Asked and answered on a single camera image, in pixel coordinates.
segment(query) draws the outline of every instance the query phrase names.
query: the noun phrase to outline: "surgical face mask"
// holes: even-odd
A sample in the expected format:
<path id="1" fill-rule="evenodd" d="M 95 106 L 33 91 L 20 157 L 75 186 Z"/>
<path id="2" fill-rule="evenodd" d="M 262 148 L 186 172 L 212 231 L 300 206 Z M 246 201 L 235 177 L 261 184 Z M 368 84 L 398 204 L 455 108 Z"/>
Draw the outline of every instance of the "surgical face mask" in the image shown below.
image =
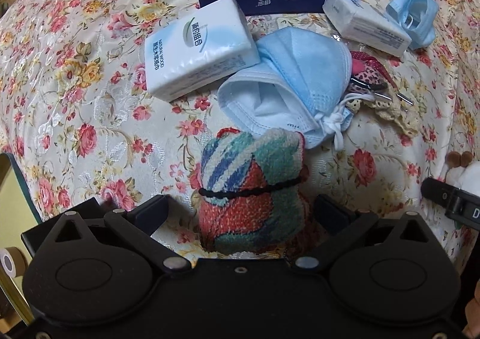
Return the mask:
<path id="1" fill-rule="evenodd" d="M 218 103 L 239 129 L 260 136 L 270 128 L 301 132 L 313 148 L 342 131 L 352 113 L 349 100 L 372 95 L 342 95 L 350 81 L 352 59 L 338 41 L 299 28 L 283 28 L 257 42 L 260 64 L 231 76 L 218 89 Z"/>
<path id="2" fill-rule="evenodd" d="M 435 0 L 392 0 L 385 11 L 410 36 L 411 50 L 428 47 L 435 40 L 433 20 L 438 13 Z"/>

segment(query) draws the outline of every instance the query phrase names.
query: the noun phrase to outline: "floral fabric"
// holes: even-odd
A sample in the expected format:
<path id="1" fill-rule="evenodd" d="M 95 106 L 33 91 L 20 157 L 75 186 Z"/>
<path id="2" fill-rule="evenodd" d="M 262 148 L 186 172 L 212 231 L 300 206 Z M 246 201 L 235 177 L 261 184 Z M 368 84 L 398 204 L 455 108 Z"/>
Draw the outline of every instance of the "floral fabric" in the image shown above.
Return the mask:
<path id="1" fill-rule="evenodd" d="M 390 0 L 366 0 L 382 10 Z M 409 139 L 362 109 L 345 134 L 307 151 L 312 199 L 328 193 L 351 209 L 421 212 L 458 269 L 476 234 L 422 200 L 420 183 L 445 174 L 448 151 L 478 157 L 480 0 L 436 0 L 437 37 L 403 60 L 369 51 L 414 100 L 421 134 Z M 2 150 L 15 154 L 43 218 L 98 197 L 127 210 L 170 194 L 154 238 L 181 255 L 206 253 L 198 238 L 198 172 L 205 143 L 231 122 L 218 83 L 164 103 L 146 93 L 145 37 L 198 7 L 198 0 L 17 0 L 0 20 Z M 329 34 L 324 15 L 250 17 L 259 38 L 295 26 Z"/>

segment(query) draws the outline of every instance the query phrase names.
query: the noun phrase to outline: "black hair tie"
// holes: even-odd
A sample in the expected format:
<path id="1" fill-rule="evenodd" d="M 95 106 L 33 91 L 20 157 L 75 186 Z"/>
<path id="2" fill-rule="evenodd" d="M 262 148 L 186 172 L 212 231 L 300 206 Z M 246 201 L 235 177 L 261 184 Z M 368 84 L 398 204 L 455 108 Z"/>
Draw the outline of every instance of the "black hair tie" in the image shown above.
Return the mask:
<path id="1" fill-rule="evenodd" d="M 227 198 L 232 200 L 237 197 L 249 197 L 251 195 L 261 195 L 263 193 L 272 193 L 277 190 L 286 189 L 288 187 L 295 186 L 302 182 L 302 177 L 298 176 L 294 179 L 289 179 L 288 181 L 277 182 L 273 185 L 267 185 L 265 187 L 255 187 L 253 189 L 239 190 L 237 192 L 213 192 L 211 190 L 206 190 L 204 188 L 198 189 L 198 194 L 207 198 Z"/>

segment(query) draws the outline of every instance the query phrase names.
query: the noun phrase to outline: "tape roll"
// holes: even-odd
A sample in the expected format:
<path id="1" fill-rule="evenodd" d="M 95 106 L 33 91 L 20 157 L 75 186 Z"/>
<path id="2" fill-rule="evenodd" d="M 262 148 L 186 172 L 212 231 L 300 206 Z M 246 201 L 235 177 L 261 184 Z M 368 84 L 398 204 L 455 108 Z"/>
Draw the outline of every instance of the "tape roll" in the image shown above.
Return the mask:
<path id="1" fill-rule="evenodd" d="M 0 249 L 0 262 L 10 278 L 20 277 L 25 273 L 25 259 L 17 247 Z"/>

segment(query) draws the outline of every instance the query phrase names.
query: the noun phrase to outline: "black plastic mount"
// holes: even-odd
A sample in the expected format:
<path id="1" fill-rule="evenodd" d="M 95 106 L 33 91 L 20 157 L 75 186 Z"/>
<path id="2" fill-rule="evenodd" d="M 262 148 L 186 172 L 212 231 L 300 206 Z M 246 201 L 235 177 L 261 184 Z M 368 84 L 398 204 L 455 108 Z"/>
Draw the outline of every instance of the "black plastic mount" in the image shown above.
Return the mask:
<path id="1" fill-rule="evenodd" d="M 421 185 L 422 195 L 446 209 L 445 216 L 467 227 L 480 230 L 480 197 L 434 178 Z"/>
<path id="2" fill-rule="evenodd" d="M 167 211 L 163 200 L 137 213 Z M 121 210 L 89 221 L 73 212 L 58 218 L 26 272 L 38 319 L 21 339 L 463 338 L 447 319 L 458 275 L 414 212 L 379 219 L 320 196 L 315 217 L 335 236 L 291 265 L 200 259 L 194 268 L 149 237 L 158 214 L 145 233 Z"/>

